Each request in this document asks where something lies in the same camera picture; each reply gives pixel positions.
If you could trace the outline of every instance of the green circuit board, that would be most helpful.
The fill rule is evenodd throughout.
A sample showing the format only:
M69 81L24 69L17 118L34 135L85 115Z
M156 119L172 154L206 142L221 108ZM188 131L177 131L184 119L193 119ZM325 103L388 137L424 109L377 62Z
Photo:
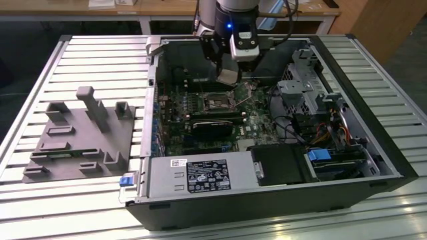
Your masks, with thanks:
M165 155L245 151L238 140L249 140L254 145L277 143L278 136L265 108L266 91L265 87L257 88L250 80L240 82L226 92L186 92L174 88L160 104ZM229 135L214 139L193 136L194 122L188 120L188 116L202 116L206 120L201 122L228 122L216 118L217 114L229 113L242 116L238 123L233 122Z

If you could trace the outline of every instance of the blue latch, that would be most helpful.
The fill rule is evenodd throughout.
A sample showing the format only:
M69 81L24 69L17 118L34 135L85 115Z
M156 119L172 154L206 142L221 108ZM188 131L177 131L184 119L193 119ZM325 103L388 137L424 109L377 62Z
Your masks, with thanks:
M326 149L312 149L308 152L308 158L310 161L330 160L330 155Z
M120 187L133 186L133 176L122 176L120 178Z

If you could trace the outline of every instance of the cable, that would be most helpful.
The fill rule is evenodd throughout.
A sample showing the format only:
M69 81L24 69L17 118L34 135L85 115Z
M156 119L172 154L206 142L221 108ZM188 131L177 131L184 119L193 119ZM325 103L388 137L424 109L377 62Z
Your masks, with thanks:
M190 26L190 33L193 33L196 31L196 17L198 15L198 3L200 0L197 0L196 4L194 4L194 12L193 12L193 18L192 18L192 26Z
M294 0L293 10L290 10L288 0L284 0L284 5L285 5L285 10L286 10L286 15L288 15L288 32L286 32L285 37L280 41L274 42L273 46L277 46L278 44L284 43L290 37L290 34L293 32L293 25L294 25L292 16L298 10L298 0Z

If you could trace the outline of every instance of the barcode sticker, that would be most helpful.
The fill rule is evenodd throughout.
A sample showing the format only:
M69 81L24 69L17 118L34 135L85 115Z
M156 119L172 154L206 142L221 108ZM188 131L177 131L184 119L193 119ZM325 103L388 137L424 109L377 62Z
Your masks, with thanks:
M185 167L186 159L170 159L170 167Z

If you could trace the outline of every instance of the power supply label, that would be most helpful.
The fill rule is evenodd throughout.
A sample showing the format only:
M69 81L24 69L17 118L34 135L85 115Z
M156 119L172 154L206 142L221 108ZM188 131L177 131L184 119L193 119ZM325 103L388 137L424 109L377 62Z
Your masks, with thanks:
M232 189L226 160L186 162L186 190L190 194Z

